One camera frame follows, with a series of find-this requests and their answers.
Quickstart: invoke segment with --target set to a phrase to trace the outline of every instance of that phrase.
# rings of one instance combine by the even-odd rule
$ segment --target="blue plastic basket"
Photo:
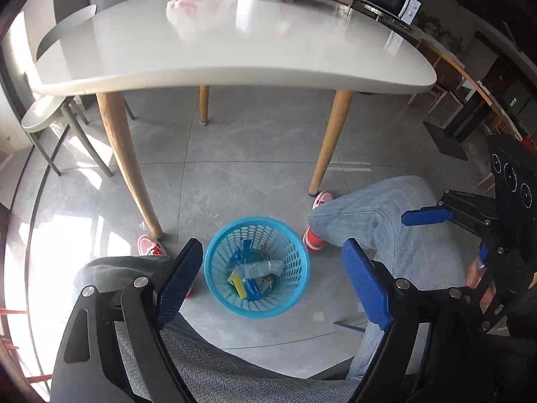
[[[270,259],[285,262],[270,293],[261,300],[241,300],[228,282],[228,263],[245,239],[252,240],[251,250],[269,248]],[[205,254],[205,280],[214,297],[227,309],[248,318],[268,318],[295,305],[309,281],[309,256],[302,240],[284,223],[263,216],[234,221],[220,230]]]

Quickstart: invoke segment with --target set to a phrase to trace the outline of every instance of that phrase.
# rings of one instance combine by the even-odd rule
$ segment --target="jeans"
[[[316,235],[338,247],[355,238],[364,249],[376,250],[394,278],[404,277],[418,289],[463,286],[465,267],[457,243],[445,224],[407,227],[401,215],[436,205],[429,186],[419,177],[402,176],[375,183],[316,208],[308,223]],[[407,374],[418,371],[428,324],[420,324]],[[379,326],[369,323],[347,378],[360,378],[382,339]]]
[[[418,177],[376,183],[316,208],[308,222],[316,234],[341,246],[350,237],[375,249],[394,277],[406,277],[419,289],[461,286],[465,279],[458,247],[444,224],[405,227],[401,214],[434,205],[429,187]],[[125,256],[96,259],[75,278],[75,296],[95,285],[100,292],[123,289],[139,276],[150,277],[170,256]],[[149,399],[123,323],[115,324],[121,356],[136,394]],[[367,369],[382,338],[368,324],[347,380],[297,379],[265,370],[205,341],[179,313],[160,333],[174,365],[198,402],[211,403],[345,403]],[[426,336],[420,327],[408,373],[416,372]]]

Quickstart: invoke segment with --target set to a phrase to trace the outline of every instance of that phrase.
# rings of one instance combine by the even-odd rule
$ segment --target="screw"
[[[453,298],[461,298],[461,292],[457,288],[450,288],[449,295]]]
[[[134,286],[137,288],[143,288],[148,284],[148,282],[149,279],[147,279],[147,277],[138,277],[138,279],[134,281]]]
[[[395,286],[399,289],[408,289],[410,288],[410,282],[406,279],[397,279],[395,281]]]
[[[82,297],[92,296],[94,292],[95,292],[95,288],[93,286],[86,286],[82,290]]]

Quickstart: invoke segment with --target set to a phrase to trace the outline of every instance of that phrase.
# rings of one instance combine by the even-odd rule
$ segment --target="yellow sponge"
[[[238,296],[242,300],[244,300],[246,298],[246,289],[244,289],[244,284],[241,280],[241,276],[233,272],[232,275],[229,276],[228,282],[230,282],[230,284],[232,284],[235,287],[235,289],[237,290]]]

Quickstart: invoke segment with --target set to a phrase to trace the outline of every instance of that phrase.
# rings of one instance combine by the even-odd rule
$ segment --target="red sneaker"
[[[156,239],[153,239],[149,235],[142,235],[138,238],[138,255],[139,256],[151,256],[151,255],[166,255],[166,250]],[[189,288],[189,292],[186,293],[188,298],[192,295],[192,285]]]
[[[319,207],[323,203],[331,202],[332,200],[334,200],[332,194],[328,191],[323,191],[316,197],[312,209]],[[302,237],[302,242],[304,243],[306,250],[310,253],[317,253],[327,244],[323,238],[313,233],[311,227],[308,227],[308,230],[305,231],[304,236]]]

